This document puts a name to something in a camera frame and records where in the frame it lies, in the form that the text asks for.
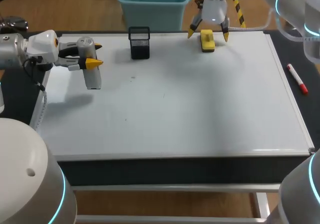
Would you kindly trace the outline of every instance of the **red marker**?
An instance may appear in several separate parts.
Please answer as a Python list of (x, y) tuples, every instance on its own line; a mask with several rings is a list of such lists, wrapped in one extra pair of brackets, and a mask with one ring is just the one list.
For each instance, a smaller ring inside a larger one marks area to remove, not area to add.
[(292, 74), (292, 76), (294, 77), (294, 79), (296, 80), (296, 82), (299, 84), (299, 87), (302, 91), (302, 93), (304, 95), (308, 94), (308, 89), (306, 88), (305, 84), (302, 82), (302, 80), (300, 79), (299, 75), (297, 74), (297, 72), (295, 71), (295, 69), (293, 68), (293, 66), (291, 64), (288, 64), (286, 66), (288, 68), (288, 70), (290, 71), (290, 73)]

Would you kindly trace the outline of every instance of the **cable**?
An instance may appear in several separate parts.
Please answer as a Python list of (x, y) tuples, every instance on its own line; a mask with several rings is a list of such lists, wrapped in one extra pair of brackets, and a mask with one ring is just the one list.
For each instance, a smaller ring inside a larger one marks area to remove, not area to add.
[[(27, 62), (29, 62), (31, 65), (32, 65), (32, 67), (31, 67), (31, 74), (27, 71), (27, 69), (26, 69), (26, 63)], [(28, 58), (28, 59), (26, 59), (24, 62), (23, 62), (23, 65), (22, 65), (22, 67), (23, 67), (23, 70), (24, 70), (24, 72), (30, 77), (30, 79), (31, 79), (31, 81), (35, 84), (35, 85), (37, 85), (38, 87), (39, 87), (39, 89), (42, 91), (42, 93), (43, 93), (43, 107), (42, 107), (42, 110), (41, 110), (41, 113), (40, 113), (40, 116), (39, 116), (39, 118), (38, 118), (38, 121), (37, 121), (37, 123), (36, 123), (36, 126), (35, 126), (35, 128), (34, 128), (34, 130), (35, 131), (37, 131), (37, 129), (39, 128), (39, 126), (41, 125), (41, 123), (42, 123), (42, 120), (44, 119), (44, 116), (45, 116), (45, 111), (46, 111), (46, 107), (47, 107), (47, 105), (48, 105), (48, 99), (47, 99), (47, 92), (46, 92), (46, 88), (41, 84), (41, 83), (39, 83), (38, 81), (36, 81), (35, 79), (34, 79), (34, 68), (35, 68), (35, 65), (36, 65), (36, 63), (37, 62), (41, 62), (40, 60), (38, 60), (37, 58), (35, 58), (35, 57), (31, 57), (31, 58)]]
[(39, 126), (41, 125), (42, 123), (42, 120), (44, 119), (44, 116), (45, 116), (45, 111), (46, 111), (46, 107), (48, 105), (48, 99), (47, 99), (47, 92), (44, 90), (43, 92), (43, 107), (42, 107), (42, 110), (40, 112), (40, 116), (38, 118), (38, 122), (36, 123), (36, 126), (34, 128), (35, 131), (38, 130)]
[(272, 13), (273, 13), (273, 9), (269, 10), (269, 14), (268, 14), (268, 19), (267, 22), (264, 26), (260, 26), (260, 27), (255, 27), (255, 28), (236, 28), (236, 27), (229, 27), (229, 30), (231, 31), (259, 31), (259, 30), (264, 30), (266, 29), (270, 22), (271, 22), (271, 18), (272, 18)]
[(285, 36), (288, 40), (293, 42), (320, 42), (320, 37), (296, 37), (292, 36), (291, 34), (287, 33), (280, 22), (279, 15), (276, 14), (275, 20), (276, 20), (276, 27), (280, 31), (280, 33)]

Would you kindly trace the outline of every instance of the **silver metal cylinder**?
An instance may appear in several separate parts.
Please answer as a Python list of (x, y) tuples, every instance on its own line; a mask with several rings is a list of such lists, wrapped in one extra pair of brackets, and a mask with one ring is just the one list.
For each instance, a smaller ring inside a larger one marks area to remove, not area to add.
[[(81, 37), (77, 41), (80, 58), (97, 59), (95, 43), (91, 37)], [(101, 74), (99, 67), (93, 70), (83, 70), (84, 81), (87, 89), (101, 89)]]
[(21, 34), (0, 35), (0, 70), (21, 67), (26, 55)]

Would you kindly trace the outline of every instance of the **blue plastic bin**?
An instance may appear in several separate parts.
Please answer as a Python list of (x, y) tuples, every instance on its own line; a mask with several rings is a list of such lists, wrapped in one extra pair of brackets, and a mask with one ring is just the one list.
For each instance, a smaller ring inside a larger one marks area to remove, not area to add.
[(179, 31), (190, 0), (118, 0), (126, 27), (148, 26), (151, 31)]

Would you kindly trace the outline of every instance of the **whiteboard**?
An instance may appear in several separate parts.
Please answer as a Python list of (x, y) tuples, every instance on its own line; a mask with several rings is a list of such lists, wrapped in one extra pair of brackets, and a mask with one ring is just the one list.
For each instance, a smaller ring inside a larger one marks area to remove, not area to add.
[[(80, 36), (65, 35), (61, 43)], [(199, 34), (151, 34), (131, 60), (128, 35), (92, 36), (102, 87), (55, 67), (40, 135), (57, 160), (308, 155), (311, 138), (269, 35), (231, 33), (202, 53)]]

